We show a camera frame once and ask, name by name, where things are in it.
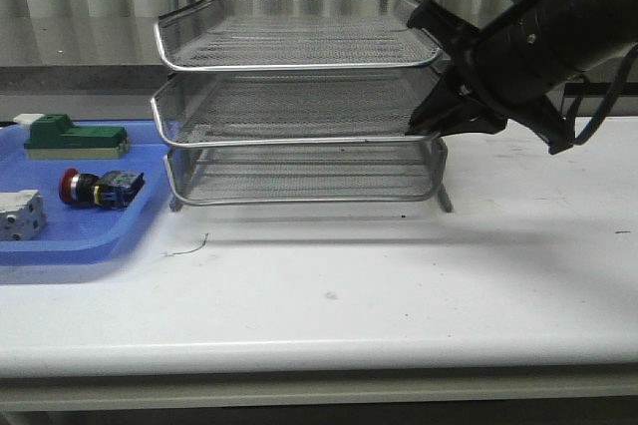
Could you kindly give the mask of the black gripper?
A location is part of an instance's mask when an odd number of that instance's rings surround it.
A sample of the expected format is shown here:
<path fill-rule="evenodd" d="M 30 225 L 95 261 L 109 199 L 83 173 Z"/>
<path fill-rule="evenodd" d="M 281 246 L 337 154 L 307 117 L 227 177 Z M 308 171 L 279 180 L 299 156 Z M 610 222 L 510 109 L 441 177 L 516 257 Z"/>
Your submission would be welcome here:
<path fill-rule="evenodd" d="M 509 120 L 558 154 L 573 146 L 573 124 L 546 97 L 578 73 L 567 39 L 578 0 L 520 0 L 482 29 L 435 0 L 423 0 L 407 27 L 425 30 L 451 54 L 448 68 L 413 111 L 407 135 L 501 132 Z"/>

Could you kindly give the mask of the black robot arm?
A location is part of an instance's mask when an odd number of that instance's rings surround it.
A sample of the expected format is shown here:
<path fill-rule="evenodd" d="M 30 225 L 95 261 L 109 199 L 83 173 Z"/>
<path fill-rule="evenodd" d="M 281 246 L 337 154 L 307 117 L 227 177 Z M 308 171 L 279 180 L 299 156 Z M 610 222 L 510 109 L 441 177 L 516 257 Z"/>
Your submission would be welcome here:
<path fill-rule="evenodd" d="M 637 59 L 637 0 L 512 1 L 482 29 L 435 0 L 414 10 L 408 27 L 430 33 L 451 62 L 413 112 L 408 134 L 497 134 L 515 121 L 556 155 L 599 129 Z M 548 92 L 616 55 L 623 59 L 608 92 L 577 131 L 582 100 L 560 113 Z"/>

